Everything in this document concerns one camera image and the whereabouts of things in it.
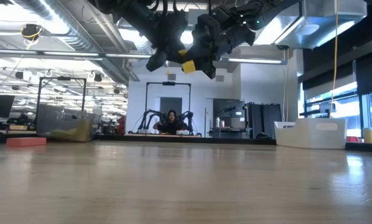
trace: bottle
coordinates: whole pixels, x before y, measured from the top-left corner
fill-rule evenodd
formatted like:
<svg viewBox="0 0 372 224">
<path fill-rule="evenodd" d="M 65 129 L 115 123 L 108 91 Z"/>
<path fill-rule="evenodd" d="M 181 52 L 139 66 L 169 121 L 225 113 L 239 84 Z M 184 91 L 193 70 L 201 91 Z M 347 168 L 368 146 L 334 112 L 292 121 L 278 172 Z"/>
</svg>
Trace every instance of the bottle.
<svg viewBox="0 0 372 224">
<path fill-rule="evenodd" d="M 220 118 L 216 118 L 216 125 L 215 125 L 215 127 L 219 128 L 220 127 L 220 123 L 221 123 L 221 119 Z"/>
</svg>

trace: white bin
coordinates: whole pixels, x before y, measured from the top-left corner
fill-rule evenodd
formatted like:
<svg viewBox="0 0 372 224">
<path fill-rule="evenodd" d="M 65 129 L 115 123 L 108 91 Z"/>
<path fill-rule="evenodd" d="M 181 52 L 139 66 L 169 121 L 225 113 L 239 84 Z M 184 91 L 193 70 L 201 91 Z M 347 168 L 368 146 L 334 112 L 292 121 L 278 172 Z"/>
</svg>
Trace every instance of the white bin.
<svg viewBox="0 0 372 224">
<path fill-rule="evenodd" d="M 294 122 L 275 122 L 279 146 L 308 149 L 345 149 L 345 119 L 298 119 Z"/>
</svg>

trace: woman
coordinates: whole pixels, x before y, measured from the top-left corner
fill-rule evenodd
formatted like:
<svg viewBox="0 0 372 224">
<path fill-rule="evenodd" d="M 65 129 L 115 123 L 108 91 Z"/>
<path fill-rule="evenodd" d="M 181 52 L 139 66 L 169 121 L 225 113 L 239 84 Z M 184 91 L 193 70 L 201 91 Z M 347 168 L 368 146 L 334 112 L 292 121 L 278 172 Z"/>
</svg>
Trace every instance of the woman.
<svg viewBox="0 0 372 224">
<path fill-rule="evenodd" d="M 183 130 L 185 126 L 185 123 L 176 120 L 176 112 L 170 110 L 167 115 L 167 124 L 162 125 L 161 122 L 157 122 L 153 128 L 159 130 L 160 133 L 177 134 L 177 131 Z"/>
</svg>

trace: yellow part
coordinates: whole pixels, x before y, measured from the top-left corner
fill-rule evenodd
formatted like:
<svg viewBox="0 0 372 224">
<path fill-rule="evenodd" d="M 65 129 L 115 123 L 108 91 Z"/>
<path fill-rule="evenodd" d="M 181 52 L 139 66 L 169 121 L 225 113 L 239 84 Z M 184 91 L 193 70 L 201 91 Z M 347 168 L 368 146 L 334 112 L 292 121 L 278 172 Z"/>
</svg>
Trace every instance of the yellow part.
<svg viewBox="0 0 372 224">
<path fill-rule="evenodd" d="M 187 53 L 186 49 L 179 50 L 178 53 L 181 56 L 184 56 Z M 192 73 L 196 71 L 196 66 L 194 65 L 194 61 L 190 60 L 182 64 L 182 68 L 186 74 Z"/>
</svg>

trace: red mat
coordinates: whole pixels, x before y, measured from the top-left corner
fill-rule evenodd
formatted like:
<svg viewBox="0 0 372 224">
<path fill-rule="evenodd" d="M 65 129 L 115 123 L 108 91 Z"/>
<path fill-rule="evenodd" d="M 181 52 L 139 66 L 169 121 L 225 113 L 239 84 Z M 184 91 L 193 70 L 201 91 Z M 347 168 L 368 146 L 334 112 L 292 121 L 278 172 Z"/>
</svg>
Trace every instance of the red mat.
<svg viewBox="0 0 372 224">
<path fill-rule="evenodd" d="M 9 138 L 6 140 L 7 147 L 44 146 L 46 138 Z"/>
</svg>

